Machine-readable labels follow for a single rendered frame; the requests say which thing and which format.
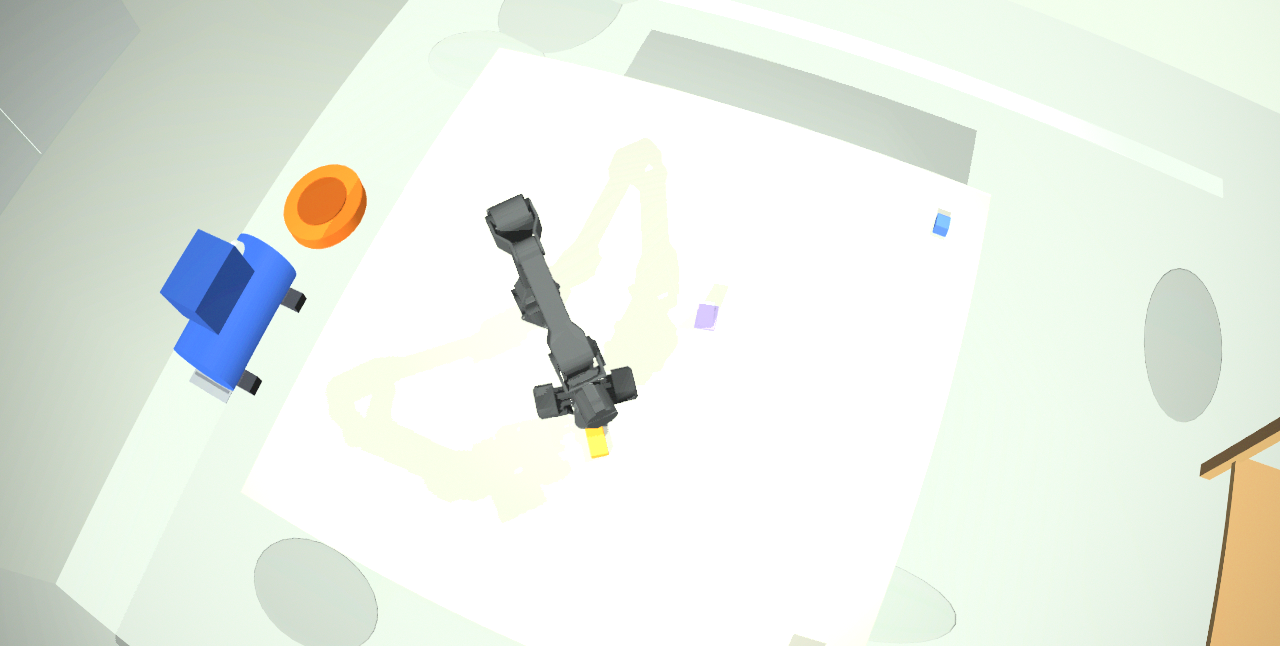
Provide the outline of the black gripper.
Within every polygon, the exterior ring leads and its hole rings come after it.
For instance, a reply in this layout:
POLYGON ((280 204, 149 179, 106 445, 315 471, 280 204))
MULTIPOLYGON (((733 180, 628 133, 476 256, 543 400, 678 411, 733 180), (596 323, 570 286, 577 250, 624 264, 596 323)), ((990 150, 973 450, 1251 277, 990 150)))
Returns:
MULTIPOLYGON (((628 403, 628 400, 637 399, 637 388, 630 365, 611 368, 611 374, 607 374, 607 376, 599 381, 603 382, 613 404, 628 403)), ((541 385, 532 388, 532 397, 538 417, 541 421, 561 417, 561 414, 573 414, 572 403, 570 400, 573 397, 573 391, 564 394, 564 388, 562 388, 562 385, 553 388, 553 382, 541 382, 541 385)))

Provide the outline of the yellow bar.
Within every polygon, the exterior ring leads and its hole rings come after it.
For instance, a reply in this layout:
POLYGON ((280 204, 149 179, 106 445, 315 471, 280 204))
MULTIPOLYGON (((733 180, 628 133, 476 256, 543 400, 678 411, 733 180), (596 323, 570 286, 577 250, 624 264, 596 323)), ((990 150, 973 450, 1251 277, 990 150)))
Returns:
POLYGON ((585 429, 585 432, 591 459, 598 458, 598 455, 609 455, 603 426, 600 429, 585 429))

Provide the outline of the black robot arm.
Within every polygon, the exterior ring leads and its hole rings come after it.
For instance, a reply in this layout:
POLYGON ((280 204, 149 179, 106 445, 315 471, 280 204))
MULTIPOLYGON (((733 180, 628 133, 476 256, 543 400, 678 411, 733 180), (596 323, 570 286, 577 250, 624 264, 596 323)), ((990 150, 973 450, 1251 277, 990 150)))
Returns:
POLYGON ((511 290, 522 321, 547 333, 550 363, 564 388, 573 391, 573 423, 577 429, 600 429, 614 421, 618 412, 607 394, 602 377, 605 365, 596 342, 571 321, 561 299, 561 285, 550 274, 541 246, 538 210, 524 194, 486 209, 486 226, 497 248, 515 260, 518 280, 511 290), (593 358, 596 365, 593 365, 593 358), (561 376, 562 374, 562 376, 561 376), (563 377, 563 380, 562 380, 563 377))

